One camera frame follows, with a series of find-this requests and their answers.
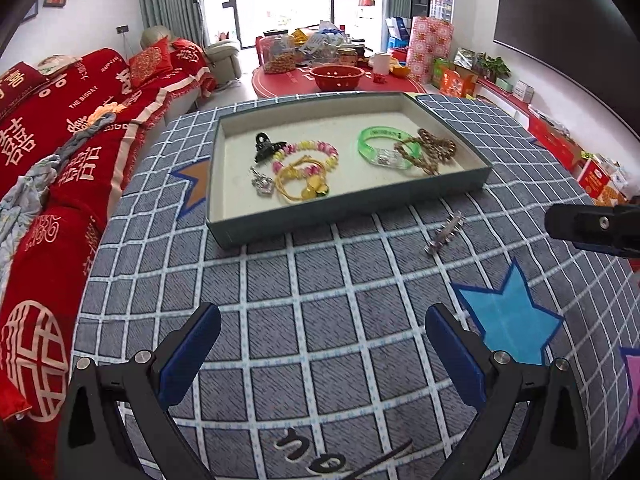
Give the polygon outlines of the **red plastic basin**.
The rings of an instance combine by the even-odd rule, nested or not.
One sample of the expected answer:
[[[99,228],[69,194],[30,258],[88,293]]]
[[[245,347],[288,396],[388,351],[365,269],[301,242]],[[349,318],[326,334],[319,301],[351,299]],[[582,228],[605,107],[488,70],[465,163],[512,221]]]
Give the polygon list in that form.
[[[317,87],[323,92],[352,91],[366,72],[357,66],[326,64],[310,70]]]

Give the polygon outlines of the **silver heart pendant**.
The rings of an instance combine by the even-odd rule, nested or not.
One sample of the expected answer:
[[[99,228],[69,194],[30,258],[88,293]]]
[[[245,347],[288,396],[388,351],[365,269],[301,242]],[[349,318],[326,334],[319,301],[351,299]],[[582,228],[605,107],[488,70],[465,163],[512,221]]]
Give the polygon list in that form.
[[[255,189],[258,196],[270,197],[274,192],[274,181],[266,174],[258,171],[255,166],[250,167],[252,173],[252,180],[250,183]]]

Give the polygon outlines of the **green potted plant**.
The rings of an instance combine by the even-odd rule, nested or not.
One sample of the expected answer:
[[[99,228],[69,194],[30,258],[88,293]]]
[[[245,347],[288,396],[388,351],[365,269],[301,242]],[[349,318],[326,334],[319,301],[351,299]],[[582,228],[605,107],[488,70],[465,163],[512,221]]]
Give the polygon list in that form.
[[[480,72],[480,76],[493,82],[498,79],[507,80],[511,77],[511,70],[500,56],[492,58],[487,53],[479,53],[475,58],[475,65]]]

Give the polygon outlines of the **clear snack jar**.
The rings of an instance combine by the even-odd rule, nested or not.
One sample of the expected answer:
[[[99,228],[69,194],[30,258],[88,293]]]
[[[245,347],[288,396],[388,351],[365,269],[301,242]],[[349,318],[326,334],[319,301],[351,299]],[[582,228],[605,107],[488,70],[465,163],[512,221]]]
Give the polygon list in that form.
[[[290,35],[265,36],[260,40],[262,68],[268,75],[285,74],[296,69],[295,44]]]

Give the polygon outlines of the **pink floral gift box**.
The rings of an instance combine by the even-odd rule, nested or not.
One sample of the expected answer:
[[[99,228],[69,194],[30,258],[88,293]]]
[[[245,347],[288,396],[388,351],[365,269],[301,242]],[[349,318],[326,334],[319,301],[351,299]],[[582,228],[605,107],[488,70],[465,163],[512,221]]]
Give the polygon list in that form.
[[[407,65],[414,80],[420,84],[432,80],[435,60],[448,58],[453,34],[454,26],[448,21],[429,16],[412,19]]]

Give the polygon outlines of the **red embroidered cushion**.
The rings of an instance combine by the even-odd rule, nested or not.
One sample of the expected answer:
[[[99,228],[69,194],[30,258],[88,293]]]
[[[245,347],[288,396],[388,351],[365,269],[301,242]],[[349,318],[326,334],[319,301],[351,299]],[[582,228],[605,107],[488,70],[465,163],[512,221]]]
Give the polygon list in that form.
[[[169,40],[160,38],[155,44],[147,47],[130,58],[130,80],[134,88],[139,88],[149,79],[172,70]]]

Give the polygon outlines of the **red round table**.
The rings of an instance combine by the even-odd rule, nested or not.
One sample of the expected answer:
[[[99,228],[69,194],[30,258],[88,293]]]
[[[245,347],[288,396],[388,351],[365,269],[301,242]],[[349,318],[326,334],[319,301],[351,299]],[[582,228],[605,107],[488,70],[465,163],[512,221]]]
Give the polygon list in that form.
[[[296,94],[321,93],[314,78],[310,74],[311,68],[298,68],[292,72],[277,75],[268,75],[262,66],[254,70],[252,86],[255,93],[263,99],[280,98],[280,96],[296,96]],[[364,70],[366,73],[360,79],[358,87],[352,91],[360,92],[402,92],[424,94],[427,90],[416,81],[409,78],[399,78],[386,75],[383,82],[374,79],[374,73]]]

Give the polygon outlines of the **blue grey checked tablecloth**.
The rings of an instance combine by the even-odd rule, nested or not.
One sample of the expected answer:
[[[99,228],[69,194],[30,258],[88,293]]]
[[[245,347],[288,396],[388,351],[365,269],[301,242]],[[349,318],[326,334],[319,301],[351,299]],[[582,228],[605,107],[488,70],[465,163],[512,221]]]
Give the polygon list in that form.
[[[423,329],[428,306],[464,307],[457,285],[499,288],[512,263],[562,326],[544,349],[564,358],[585,405],[594,478],[634,456],[639,287],[628,263],[544,232],[553,203],[586,200],[576,180],[500,110],[424,96],[492,163],[486,186],[222,249],[195,185],[208,171],[215,108],[183,116],[153,143],[102,237],[73,356],[100,364],[153,349],[201,302],[221,332],[171,415],[229,479],[303,479],[335,453],[344,471],[427,479],[474,412],[458,397]],[[450,214],[462,231],[424,248]]]

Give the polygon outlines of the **red sofa with cover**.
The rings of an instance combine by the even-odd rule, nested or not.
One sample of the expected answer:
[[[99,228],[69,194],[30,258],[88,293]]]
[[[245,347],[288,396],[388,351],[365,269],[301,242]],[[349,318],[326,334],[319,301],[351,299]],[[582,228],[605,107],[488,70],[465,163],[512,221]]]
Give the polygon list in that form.
[[[203,50],[160,38],[17,63],[1,79],[1,474],[54,475],[80,300],[107,220],[171,103],[215,87]]]

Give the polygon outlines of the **green translucent bangle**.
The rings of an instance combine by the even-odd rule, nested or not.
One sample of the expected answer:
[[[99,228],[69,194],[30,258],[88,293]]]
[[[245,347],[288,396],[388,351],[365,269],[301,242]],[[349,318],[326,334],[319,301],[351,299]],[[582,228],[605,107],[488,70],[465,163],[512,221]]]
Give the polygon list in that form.
[[[360,131],[359,155],[369,164],[393,170],[409,170],[421,156],[421,145],[404,130],[373,126]]]

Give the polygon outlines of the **silver metal hair clip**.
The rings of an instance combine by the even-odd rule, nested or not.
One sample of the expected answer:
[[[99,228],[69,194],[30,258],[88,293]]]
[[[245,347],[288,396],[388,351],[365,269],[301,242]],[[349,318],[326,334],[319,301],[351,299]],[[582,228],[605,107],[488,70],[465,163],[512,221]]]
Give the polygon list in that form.
[[[450,214],[448,219],[435,231],[434,237],[425,245],[424,250],[427,255],[437,255],[444,246],[449,244],[462,231],[463,223],[464,217],[460,211]]]

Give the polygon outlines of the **dark green tray box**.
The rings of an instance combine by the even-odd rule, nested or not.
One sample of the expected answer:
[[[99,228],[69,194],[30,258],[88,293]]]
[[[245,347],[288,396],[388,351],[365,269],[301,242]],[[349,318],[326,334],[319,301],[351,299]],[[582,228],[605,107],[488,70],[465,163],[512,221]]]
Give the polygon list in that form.
[[[451,162],[428,176],[375,166],[358,152],[359,133],[368,127],[395,128],[414,136],[425,129],[454,141]],[[252,169],[271,177],[270,164],[257,166],[256,136],[271,141],[324,141],[337,150],[338,164],[328,175],[329,193],[308,202],[290,202],[280,193],[261,196],[252,187]],[[354,214],[475,191],[487,181],[490,161],[424,103],[402,93],[342,93],[260,102],[242,112],[220,112],[209,159],[206,223],[222,248],[334,222]]]

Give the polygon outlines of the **grey floral blanket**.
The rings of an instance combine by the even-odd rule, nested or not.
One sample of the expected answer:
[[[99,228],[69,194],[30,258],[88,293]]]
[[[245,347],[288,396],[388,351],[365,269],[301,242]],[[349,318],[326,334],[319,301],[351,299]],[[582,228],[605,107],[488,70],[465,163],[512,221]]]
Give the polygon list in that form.
[[[1,290],[6,288],[18,244],[40,213],[50,186],[70,163],[70,158],[106,126],[114,124],[115,112],[107,112],[70,140],[36,162],[1,199]]]

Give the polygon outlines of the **white mug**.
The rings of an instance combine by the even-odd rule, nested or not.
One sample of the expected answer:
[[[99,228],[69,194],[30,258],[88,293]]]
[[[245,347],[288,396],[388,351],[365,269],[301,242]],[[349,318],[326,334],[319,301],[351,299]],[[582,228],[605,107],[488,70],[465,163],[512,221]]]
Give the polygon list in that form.
[[[386,76],[390,72],[390,54],[386,52],[375,53],[370,57],[370,65],[372,73]]]

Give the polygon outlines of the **black hair claw clip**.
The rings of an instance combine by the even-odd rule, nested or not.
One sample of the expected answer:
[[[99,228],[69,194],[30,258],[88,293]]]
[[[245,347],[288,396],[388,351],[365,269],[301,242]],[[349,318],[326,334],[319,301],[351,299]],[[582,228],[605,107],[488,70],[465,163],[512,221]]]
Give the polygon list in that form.
[[[256,164],[261,164],[266,160],[269,160],[277,151],[286,147],[285,141],[272,142],[267,133],[260,132],[256,134],[255,148],[256,154],[254,161]]]

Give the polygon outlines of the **black wall television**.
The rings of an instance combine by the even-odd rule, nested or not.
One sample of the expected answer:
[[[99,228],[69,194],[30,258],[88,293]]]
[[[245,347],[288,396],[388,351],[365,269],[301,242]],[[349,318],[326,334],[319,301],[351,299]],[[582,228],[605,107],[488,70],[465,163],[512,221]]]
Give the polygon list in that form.
[[[499,0],[494,41],[556,70],[639,131],[639,39],[612,0]]]

